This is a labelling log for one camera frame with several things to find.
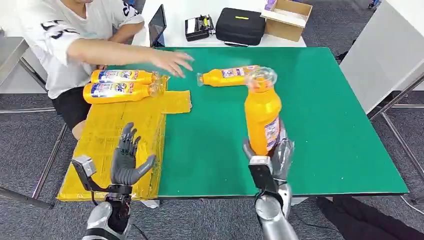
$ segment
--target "yellow cardboard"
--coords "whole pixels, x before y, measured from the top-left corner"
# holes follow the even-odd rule
[[[151,154],[156,154],[156,162],[153,169],[134,184],[132,199],[154,199],[158,196],[161,175],[165,114],[189,113],[191,107],[190,91],[165,91],[163,95],[147,97],[141,101],[92,105],[73,156],[87,155],[92,158],[97,169],[92,179],[106,188],[111,183],[112,155],[121,130],[127,123],[133,122],[137,128],[135,137],[141,136],[136,152],[136,166],[144,163]],[[105,195],[104,192],[96,192],[94,198],[102,200]],[[69,165],[57,199],[91,200],[91,193],[84,190],[72,164]]]

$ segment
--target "floor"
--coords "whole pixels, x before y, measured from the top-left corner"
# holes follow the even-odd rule
[[[349,49],[372,15],[366,9],[367,0],[304,2],[313,5],[303,34],[306,44],[327,46],[334,55]],[[424,93],[415,92],[406,101],[423,104]],[[51,105],[44,94],[0,95],[0,103],[0,109]],[[424,146],[424,112],[392,110],[389,115],[424,165],[424,151],[421,150]],[[27,195],[34,190],[62,124],[54,112],[0,115],[2,186]],[[424,197],[424,182],[388,126],[381,118],[376,119],[373,126],[411,192],[406,198]],[[42,200],[55,202],[52,210],[0,198],[0,239],[74,240],[82,237],[93,204],[55,200],[75,144],[68,131],[41,192]],[[361,197],[360,200],[424,233],[424,215],[406,206],[400,197]],[[132,219],[150,240],[260,240],[261,230],[253,206],[252,199],[164,200],[157,209],[134,202]],[[424,210],[424,205],[417,207]],[[301,240],[343,239],[320,213],[314,198],[293,207],[289,221]],[[142,237],[132,229],[128,239]]]

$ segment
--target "laptop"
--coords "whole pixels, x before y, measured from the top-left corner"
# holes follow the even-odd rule
[[[167,21],[165,19],[164,5],[161,4],[151,21],[148,23],[150,47],[165,47],[162,36],[166,28]]]

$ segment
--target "metal table leg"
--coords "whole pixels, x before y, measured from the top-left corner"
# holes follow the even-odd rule
[[[20,194],[18,192],[9,190],[4,187],[0,187],[0,196],[16,200],[22,203],[30,204],[34,207],[43,208],[43,209],[51,209],[53,207],[52,204],[43,202],[38,200],[40,196],[40,192],[43,189],[44,183],[46,182],[47,176],[49,175],[50,169],[52,168],[53,161],[56,158],[56,155],[58,154],[58,150],[61,146],[61,143],[65,137],[65,133],[67,130],[66,124],[62,126],[62,129],[60,130],[59,136],[56,139],[56,142],[54,143],[53,150],[50,153],[50,156],[47,160],[47,163],[44,167],[44,171],[41,173],[41,177],[38,180],[37,185],[35,186],[35,190],[32,193],[32,197]]]
[[[417,158],[414,156],[414,154],[412,153],[412,151],[409,148],[408,144],[405,142],[404,138],[401,136],[401,134],[398,131],[398,129],[396,129],[395,125],[393,124],[392,120],[390,120],[390,118],[387,115],[387,113],[382,112],[381,115],[384,118],[384,120],[387,122],[387,125],[390,127],[390,130],[394,133],[394,135],[396,136],[397,140],[402,145],[402,147],[405,150],[406,154],[411,159],[412,164],[418,170],[419,175],[421,176],[422,180],[424,181],[424,169],[423,169],[423,167],[420,165],[420,163],[418,162]]]
[[[397,140],[402,145],[403,149],[405,150],[406,154],[408,155],[409,159],[411,160],[413,166],[418,171],[420,177],[424,180],[424,168],[421,166],[420,162],[418,162],[417,158],[412,153],[411,149],[409,148],[406,141],[403,139],[399,131],[396,129],[393,122],[390,120],[389,116],[387,115],[387,111],[391,108],[397,108],[397,109],[424,109],[424,104],[396,104],[404,98],[407,94],[412,92],[418,85],[420,85],[422,82],[424,82],[424,73],[419,76],[414,82],[412,82],[410,85],[408,85],[403,91],[399,93],[399,95],[395,96],[389,103],[387,103],[385,106],[383,106],[376,114],[371,116],[369,118],[370,121],[374,120],[378,115],[381,114],[381,116],[384,118],[388,126],[390,127],[390,130],[393,132],[393,134],[396,136]],[[419,203],[424,198],[421,199],[414,199],[415,203]]]
[[[424,82],[424,74],[422,74],[417,80],[412,82],[409,86],[407,86],[403,91],[399,93],[399,95],[395,96],[393,100],[388,102],[384,107],[382,107],[376,114],[374,114],[369,120],[374,120],[379,114],[385,113],[388,109],[390,109],[393,105],[395,105],[399,100],[403,99],[407,94],[412,92],[418,85]]]
[[[34,199],[38,199],[40,196],[41,189],[43,188],[44,183],[46,182],[46,178],[50,172],[50,169],[52,168],[53,161],[55,160],[56,155],[58,154],[58,150],[61,146],[61,143],[64,140],[66,129],[67,129],[67,125],[64,124],[62,126],[62,130],[60,130],[60,133],[56,139],[56,142],[54,143],[53,150],[51,151],[50,156],[48,157],[47,164],[45,165],[44,171],[42,171],[41,177],[38,180],[37,185],[35,186],[34,193],[32,194],[32,197]]]
[[[55,111],[54,107],[39,107],[39,108],[0,110],[0,114],[27,114],[27,113],[42,113],[42,112],[54,112],[54,111]]]
[[[6,189],[4,187],[0,186],[0,196],[5,197],[7,199],[16,200],[24,204],[29,204],[31,206],[42,208],[42,209],[51,209],[53,208],[53,204],[49,204],[47,202],[43,202],[40,200],[37,200],[35,198],[25,196],[23,194],[20,194],[18,192]]]
[[[23,67],[23,69],[25,69],[25,71],[27,73],[29,73],[29,75],[31,75],[31,77],[40,85],[40,87],[42,87],[42,89],[44,89],[44,91],[47,93],[47,89],[46,89],[46,81],[44,81],[44,79],[37,73],[37,71],[27,62],[27,60],[25,60],[23,57],[20,58],[19,60],[19,65],[21,65]]]

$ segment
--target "sleeve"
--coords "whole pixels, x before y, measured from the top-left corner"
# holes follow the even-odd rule
[[[68,47],[82,38],[65,17],[43,1],[22,2],[18,17],[25,39],[68,64]]]
[[[112,24],[117,29],[125,24],[144,22],[141,12],[123,0],[109,0],[108,7],[112,13]]]

